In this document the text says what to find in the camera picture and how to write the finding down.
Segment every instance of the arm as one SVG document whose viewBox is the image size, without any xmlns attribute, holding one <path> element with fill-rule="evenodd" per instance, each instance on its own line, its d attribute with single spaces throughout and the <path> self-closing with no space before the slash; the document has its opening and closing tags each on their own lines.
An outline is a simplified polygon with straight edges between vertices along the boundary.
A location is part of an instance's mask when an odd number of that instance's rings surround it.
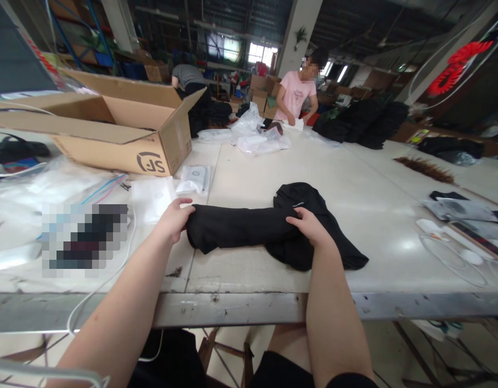
<svg viewBox="0 0 498 388">
<path fill-rule="evenodd" d="M 286 107 L 285 103 L 283 102 L 283 97 L 286 93 L 286 88 L 281 85 L 279 88 L 279 92 L 277 93 L 276 97 L 276 104 L 279 109 L 286 115 L 286 118 L 288 119 L 288 123 L 292 126 L 296 124 L 296 118 L 293 117 L 292 113 L 288 110 Z"/>
<path fill-rule="evenodd" d="M 317 99 L 316 94 L 312 94 L 310 96 L 310 103 L 312 104 L 312 108 L 310 109 L 310 112 L 306 116 L 303 117 L 305 124 L 317 112 L 317 109 L 319 109 L 319 100 Z"/>
<path fill-rule="evenodd" d="M 346 372 L 374 380 L 366 335 L 335 241 L 313 213 L 302 207 L 296 211 L 301 219 L 287 217 L 286 221 L 298 227 L 314 247 L 306 332 L 315 386 L 324 388 Z"/>
<path fill-rule="evenodd" d="M 166 263 L 179 241 L 188 216 L 195 210 L 171 203 L 153 232 L 128 261 L 110 292 L 85 322 L 57 365 L 110 376 L 109 388 L 126 387 L 152 327 Z M 50 380 L 47 388 L 89 387 L 89 383 Z"/>
</svg>

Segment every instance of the hand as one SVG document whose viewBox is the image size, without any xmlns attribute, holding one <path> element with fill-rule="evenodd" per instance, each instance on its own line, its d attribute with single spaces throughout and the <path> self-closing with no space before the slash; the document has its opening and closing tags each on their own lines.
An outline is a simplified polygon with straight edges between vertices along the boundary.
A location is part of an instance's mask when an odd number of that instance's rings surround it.
<svg viewBox="0 0 498 388">
<path fill-rule="evenodd" d="M 180 233 L 186 229 L 188 217 L 195 211 L 193 206 L 180 206 L 191 202 L 193 202 L 191 198 L 177 198 L 174 200 L 159 219 L 154 232 L 164 238 L 171 238 L 174 244 L 179 241 Z"/>
<path fill-rule="evenodd" d="M 291 126 L 294 126 L 296 124 L 296 118 L 291 114 L 289 114 L 286 118 L 288 119 L 288 124 L 290 124 Z"/>
<path fill-rule="evenodd" d="M 304 207 L 297 207 L 294 210 L 299 215 L 299 218 L 287 217 L 286 222 L 296 226 L 302 234 L 309 238 L 310 244 L 314 247 L 335 244 L 335 241 L 311 211 Z"/>
</svg>

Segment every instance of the sf logo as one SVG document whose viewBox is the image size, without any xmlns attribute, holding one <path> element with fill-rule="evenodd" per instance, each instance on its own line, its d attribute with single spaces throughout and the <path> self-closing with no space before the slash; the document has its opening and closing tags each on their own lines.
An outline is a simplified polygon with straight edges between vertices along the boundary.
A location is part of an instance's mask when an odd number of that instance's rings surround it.
<svg viewBox="0 0 498 388">
<path fill-rule="evenodd" d="M 139 153 L 137 154 L 137 164 L 139 164 L 139 167 L 145 172 L 164 172 L 163 162 L 161 160 L 154 161 L 150 156 L 158 159 L 161 158 L 160 155 L 154 153 Z"/>
</svg>

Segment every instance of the black pants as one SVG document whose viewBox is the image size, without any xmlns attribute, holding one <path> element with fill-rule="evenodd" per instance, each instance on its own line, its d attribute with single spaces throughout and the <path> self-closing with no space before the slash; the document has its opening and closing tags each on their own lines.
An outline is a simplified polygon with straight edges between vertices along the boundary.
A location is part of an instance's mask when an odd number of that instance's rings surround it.
<svg viewBox="0 0 498 388">
<path fill-rule="evenodd" d="M 199 90 L 204 89 L 206 85 L 194 83 L 188 84 L 184 88 L 184 93 L 186 96 L 189 96 Z M 207 115 L 207 107 L 211 102 L 211 92 L 209 91 L 209 87 L 206 89 L 202 97 L 197 101 L 195 106 L 190 109 L 188 113 L 188 118 L 190 120 L 190 130 L 191 137 L 198 137 L 198 132 L 207 129 L 209 127 L 209 116 Z"/>
</svg>

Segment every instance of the black garment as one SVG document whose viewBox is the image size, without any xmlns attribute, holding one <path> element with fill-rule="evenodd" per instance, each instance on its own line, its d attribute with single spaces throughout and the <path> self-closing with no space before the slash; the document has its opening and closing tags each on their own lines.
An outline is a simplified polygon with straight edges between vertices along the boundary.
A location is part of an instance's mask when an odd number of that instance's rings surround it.
<svg viewBox="0 0 498 388">
<path fill-rule="evenodd" d="M 312 268 L 310 241 L 286 217 L 296 217 L 294 207 L 313 212 L 335 240 L 345 269 L 360 269 L 369 259 L 344 236 L 319 192 L 307 183 L 283 185 L 270 209 L 228 209 L 194 205 L 186 223 L 188 240 L 206 254 L 215 248 L 235 248 L 265 244 L 277 260 L 299 271 Z"/>
<path fill-rule="evenodd" d="M 350 124 L 345 141 L 356 143 L 370 124 L 375 121 L 385 109 L 385 104 L 380 100 L 368 99 L 352 103 L 336 117 L 337 120 Z"/>
<path fill-rule="evenodd" d="M 335 240 L 342 256 L 344 269 L 363 268 L 369 259 L 349 241 L 340 230 L 335 217 L 326 207 L 326 202 L 319 192 L 307 183 L 291 183 L 282 185 L 274 197 L 274 207 L 290 209 L 304 207 L 319 219 L 320 223 Z M 312 268 L 313 247 L 301 233 L 299 237 L 282 242 L 269 242 L 266 250 L 277 260 L 289 264 L 300 271 Z"/>
<path fill-rule="evenodd" d="M 184 96 L 182 96 L 182 92 L 179 94 L 181 95 L 181 98 L 184 98 L 195 92 L 198 92 L 199 90 L 204 89 L 204 87 L 206 87 L 206 85 L 204 84 L 190 83 L 187 84 L 186 88 L 184 89 Z M 211 102 L 211 92 L 209 91 L 209 88 L 207 88 L 204 91 L 203 95 L 195 103 L 193 108 L 191 108 L 188 112 L 192 138 L 198 137 L 198 132 L 202 131 L 203 129 L 209 128 L 209 117 L 207 116 L 207 108 Z"/>
<path fill-rule="evenodd" d="M 438 156 L 446 151 L 464 151 L 480 159 L 484 153 L 484 144 L 476 143 L 468 139 L 458 139 L 456 137 L 425 137 L 419 143 L 418 149 L 421 152 Z"/>
<path fill-rule="evenodd" d="M 408 115 L 407 105 L 398 101 L 391 102 L 360 136 L 358 144 L 370 149 L 382 149 L 385 141 L 396 135 Z"/>
<path fill-rule="evenodd" d="M 314 388 L 313 376 L 299 365 L 272 351 L 263 354 L 249 388 Z M 343 373 L 334 377 L 326 388 L 377 388 L 368 377 L 358 373 Z"/>
<path fill-rule="evenodd" d="M 319 117 L 313 125 L 313 130 L 319 135 L 339 143 L 344 143 L 351 124 L 338 119 L 321 120 Z"/>
<path fill-rule="evenodd" d="M 299 230 L 286 222 L 296 217 L 292 209 L 229 209 L 193 205 L 186 223 L 188 240 L 206 254 L 216 248 L 236 248 L 297 238 Z"/>
</svg>

